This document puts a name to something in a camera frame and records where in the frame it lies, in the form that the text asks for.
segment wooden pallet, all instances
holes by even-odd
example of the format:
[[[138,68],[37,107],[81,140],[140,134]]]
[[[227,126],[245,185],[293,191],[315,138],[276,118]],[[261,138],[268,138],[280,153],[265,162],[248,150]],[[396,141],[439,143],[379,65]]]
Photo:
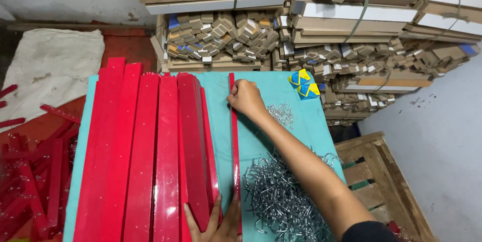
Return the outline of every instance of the wooden pallet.
[[[347,185],[378,221],[395,221],[403,238],[438,241],[383,136],[377,132],[335,144]]]

